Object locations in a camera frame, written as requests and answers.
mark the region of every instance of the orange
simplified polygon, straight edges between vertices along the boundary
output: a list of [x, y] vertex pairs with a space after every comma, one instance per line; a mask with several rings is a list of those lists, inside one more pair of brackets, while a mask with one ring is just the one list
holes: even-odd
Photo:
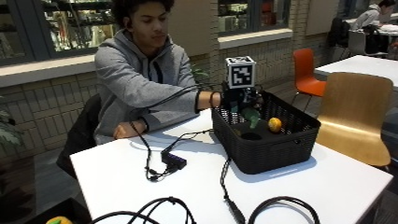
[[58, 223], [58, 224], [73, 224], [71, 222], [70, 222], [70, 220], [69, 219], [66, 219], [66, 217], [53, 217], [47, 222], [46, 222], [46, 224], [55, 224], [55, 223]]
[[268, 120], [268, 128], [272, 133], [278, 133], [280, 131], [282, 121], [278, 118], [270, 118]]

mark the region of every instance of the white table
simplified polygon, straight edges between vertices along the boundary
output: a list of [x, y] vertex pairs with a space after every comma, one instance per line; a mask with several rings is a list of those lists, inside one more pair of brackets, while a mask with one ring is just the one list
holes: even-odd
[[398, 61], [356, 55], [316, 67], [314, 72], [323, 76], [332, 72], [350, 72], [386, 77], [392, 81], [394, 88], [398, 88]]
[[[201, 116], [145, 139], [154, 152], [150, 167], [162, 171], [159, 151], [183, 133], [211, 128], [209, 110]], [[138, 138], [122, 139], [70, 156], [91, 217], [114, 211], [134, 211], [151, 200], [173, 196], [182, 199], [198, 224], [234, 224], [219, 186], [225, 152], [215, 136], [199, 134], [178, 144], [173, 153], [187, 160], [182, 170], [161, 182], [143, 177], [146, 150]], [[255, 207], [275, 196], [292, 196], [316, 211], [322, 224], [356, 223], [388, 185], [392, 176], [314, 144], [307, 161], [258, 175], [244, 175], [231, 162], [225, 184], [231, 200], [246, 220]], [[312, 223], [298, 205], [280, 203], [258, 216], [255, 223]], [[183, 223], [178, 205], [162, 205], [153, 216], [161, 224]], [[101, 223], [126, 223], [113, 217]]]

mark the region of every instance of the cable connector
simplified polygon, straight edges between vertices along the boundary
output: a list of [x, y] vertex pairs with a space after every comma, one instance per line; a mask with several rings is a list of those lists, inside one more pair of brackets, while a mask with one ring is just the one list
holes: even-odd
[[240, 213], [240, 211], [238, 210], [235, 203], [228, 198], [226, 198], [225, 200], [226, 200], [226, 203], [228, 205], [228, 209], [232, 212], [236, 223], [238, 224], [244, 224], [244, 221], [246, 221], [244, 216]]
[[183, 166], [186, 165], [186, 160], [167, 152], [161, 153], [161, 161], [166, 165], [175, 165], [178, 169], [182, 169]]

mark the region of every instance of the black chair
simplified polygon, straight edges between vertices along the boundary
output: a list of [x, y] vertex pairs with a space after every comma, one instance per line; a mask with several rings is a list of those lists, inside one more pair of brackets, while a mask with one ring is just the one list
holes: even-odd
[[85, 102], [85, 108], [66, 133], [66, 142], [63, 150], [57, 159], [58, 167], [74, 178], [74, 169], [69, 155], [95, 147], [93, 133], [98, 126], [98, 114], [101, 110], [99, 94], [93, 95]]
[[327, 43], [330, 47], [343, 49], [343, 52], [339, 55], [339, 60], [348, 47], [348, 30], [350, 24], [340, 18], [334, 18], [331, 21], [331, 29], [327, 33]]

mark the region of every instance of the black plastic basket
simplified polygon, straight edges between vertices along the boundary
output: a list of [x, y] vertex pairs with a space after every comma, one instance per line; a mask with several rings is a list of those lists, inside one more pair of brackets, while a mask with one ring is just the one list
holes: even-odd
[[[254, 129], [238, 114], [221, 108], [211, 110], [214, 134], [239, 171], [254, 175], [306, 161], [320, 122], [276, 98], [262, 92], [260, 120]], [[282, 121], [279, 133], [271, 133], [270, 118]]]

